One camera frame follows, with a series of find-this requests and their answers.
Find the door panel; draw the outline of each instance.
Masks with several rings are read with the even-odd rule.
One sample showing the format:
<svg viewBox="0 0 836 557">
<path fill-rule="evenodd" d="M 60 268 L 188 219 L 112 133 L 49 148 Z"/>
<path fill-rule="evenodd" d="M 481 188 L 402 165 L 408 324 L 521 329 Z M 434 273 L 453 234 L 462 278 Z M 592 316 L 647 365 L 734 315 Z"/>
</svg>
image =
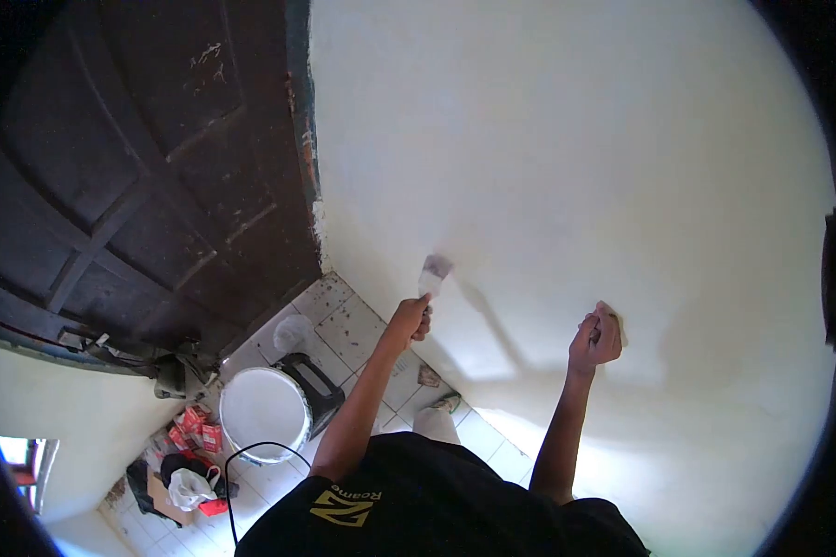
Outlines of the door panel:
<svg viewBox="0 0 836 557">
<path fill-rule="evenodd" d="M 1 116 L 0 336 L 219 353 L 318 278 L 285 80 L 283 2 L 69 3 Z"/>
</svg>

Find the shoe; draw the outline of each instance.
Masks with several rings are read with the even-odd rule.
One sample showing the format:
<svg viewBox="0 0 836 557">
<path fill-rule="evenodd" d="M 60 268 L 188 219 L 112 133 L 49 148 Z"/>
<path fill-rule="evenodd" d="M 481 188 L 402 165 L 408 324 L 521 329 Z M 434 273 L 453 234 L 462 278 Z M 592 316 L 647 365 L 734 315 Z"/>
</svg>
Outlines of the shoe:
<svg viewBox="0 0 836 557">
<path fill-rule="evenodd" d="M 433 403 L 430 408 L 437 408 L 438 410 L 446 410 L 449 414 L 454 414 L 458 407 L 462 404 L 462 396 L 458 393 L 452 393 L 440 398 Z"/>
</svg>

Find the right hand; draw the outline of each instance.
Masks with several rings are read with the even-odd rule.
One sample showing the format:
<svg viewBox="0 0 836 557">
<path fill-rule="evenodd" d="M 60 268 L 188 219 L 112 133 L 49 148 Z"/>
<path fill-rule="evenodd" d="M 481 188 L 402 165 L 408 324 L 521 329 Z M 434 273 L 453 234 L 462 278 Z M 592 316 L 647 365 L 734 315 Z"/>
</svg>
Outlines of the right hand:
<svg viewBox="0 0 836 557">
<path fill-rule="evenodd" d="M 576 338 L 569 344 L 569 367 L 580 373 L 592 373 L 600 363 L 620 357 L 620 323 L 610 306 L 598 302 L 594 312 L 580 323 Z"/>
<path fill-rule="evenodd" d="M 381 335 L 378 345 L 403 352 L 408 350 L 413 340 L 424 340 L 431 331 L 431 296 L 404 299 L 399 303 L 396 313 Z"/>
</svg>

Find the black cable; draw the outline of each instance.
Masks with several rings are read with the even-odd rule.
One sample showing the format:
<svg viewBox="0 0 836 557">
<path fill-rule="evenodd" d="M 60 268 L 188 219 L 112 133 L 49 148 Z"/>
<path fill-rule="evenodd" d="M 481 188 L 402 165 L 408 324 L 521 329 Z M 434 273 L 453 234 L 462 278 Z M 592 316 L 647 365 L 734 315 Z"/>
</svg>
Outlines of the black cable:
<svg viewBox="0 0 836 557">
<path fill-rule="evenodd" d="M 229 462 L 233 462 L 233 459 L 241 453 L 244 453 L 248 449 L 253 449 L 254 447 L 260 447 L 261 445 L 275 445 L 277 447 L 281 447 L 291 453 L 294 453 L 298 456 L 300 460 L 302 460 L 307 467 L 310 467 L 311 464 L 307 462 L 307 459 L 300 455 L 294 449 L 283 445 L 282 443 L 276 443 L 275 441 L 260 441 L 259 443 L 255 443 L 254 445 L 248 445 L 245 448 L 241 448 L 233 453 L 232 456 L 226 459 L 226 463 L 223 464 L 223 481 L 226 482 L 226 506 L 229 507 L 229 526 L 233 529 L 233 541 L 235 545 L 238 546 L 239 544 L 239 537 L 235 534 L 235 521 L 233 520 L 233 504 L 230 502 L 229 499 Z"/>
</svg>

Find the shirt logo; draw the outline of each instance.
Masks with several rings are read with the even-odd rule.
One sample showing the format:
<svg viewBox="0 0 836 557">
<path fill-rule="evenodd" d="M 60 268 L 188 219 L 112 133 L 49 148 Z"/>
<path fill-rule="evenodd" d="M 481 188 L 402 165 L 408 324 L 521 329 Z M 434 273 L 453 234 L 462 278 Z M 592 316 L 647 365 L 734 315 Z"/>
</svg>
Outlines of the shirt logo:
<svg viewBox="0 0 836 557">
<path fill-rule="evenodd" d="M 346 493 L 340 487 L 332 486 L 337 495 L 328 491 L 322 492 L 313 503 L 312 514 L 325 518 L 332 524 L 361 528 L 366 523 L 368 513 L 374 501 L 380 499 L 380 493 Z M 349 501 L 348 499 L 372 499 L 371 501 Z"/>
</svg>

